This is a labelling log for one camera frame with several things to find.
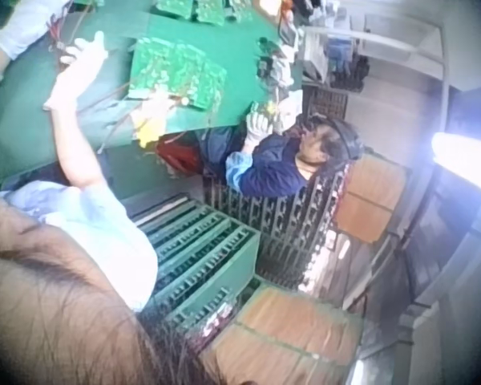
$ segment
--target light blue shirt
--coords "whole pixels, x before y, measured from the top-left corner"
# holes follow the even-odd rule
[[[144,308],[155,286],[157,256],[105,184],[80,189],[35,181],[0,196],[38,221],[68,233],[131,309]]]

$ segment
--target electronic component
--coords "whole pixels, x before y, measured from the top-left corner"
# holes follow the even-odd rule
[[[203,65],[200,86],[192,104],[207,110],[209,108],[217,109],[223,95],[226,74],[223,67],[207,60]]]
[[[176,14],[182,18],[191,18],[194,0],[158,0],[156,7],[158,10]]]
[[[141,38],[137,42],[128,97],[146,99],[156,86],[168,89],[173,48],[172,43],[158,38]]]
[[[222,26],[225,17],[223,0],[198,0],[196,16],[199,22]]]
[[[171,66],[169,92],[178,96],[187,96],[193,100],[198,90],[204,61],[204,52],[188,44],[177,43],[169,58]]]
[[[146,99],[156,89],[188,98],[202,109],[217,109],[223,95],[226,70],[204,52],[184,43],[142,38],[135,47],[128,96]]]
[[[251,20],[251,0],[230,0],[230,5],[237,20]]]

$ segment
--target bright light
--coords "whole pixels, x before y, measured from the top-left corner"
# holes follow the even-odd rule
[[[281,0],[260,0],[260,8],[269,16],[278,16]]]
[[[363,361],[358,360],[354,366],[353,378],[351,385],[360,385],[363,380]]]
[[[340,249],[340,253],[338,254],[338,259],[344,259],[350,246],[351,241],[349,239],[346,239],[346,241],[342,244],[342,248]]]
[[[431,145],[436,163],[481,188],[481,140],[438,132]]]

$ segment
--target sleeve cuff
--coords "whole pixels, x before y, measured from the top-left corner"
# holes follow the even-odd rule
[[[243,152],[233,152],[226,159],[226,182],[228,186],[241,192],[241,177],[253,166],[253,157],[251,154]]]

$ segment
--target circuit board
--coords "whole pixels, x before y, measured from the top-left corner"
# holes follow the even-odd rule
[[[198,0],[196,17],[199,22],[222,26],[225,17],[223,0]]]
[[[174,44],[158,38],[141,38],[137,42],[128,97],[146,99],[156,86],[169,87],[170,54],[173,51]]]
[[[158,10],[175,14],[182,18],[191,18],[194,0],[157,0]]]
[[[169,58],[171,64],[169,92],[174,95],[187,96],[192,102],[198,90],[204,61],[204,52],[188,44],[177,43]]]
[[[128,97],[146,99],[156,88],[163,88],[208,110],[219,107],[226,75],[223,67],[193,46],[142,38],[135,47]]]
[[[192,104],[205,110],[217,109],[223,95],[226,75],[227,72],[223,67],[210,60],[205,61],[200,76],[200,86]]]
[[[230,5],[237,20],[251,20],[251,0],[230,0]]]

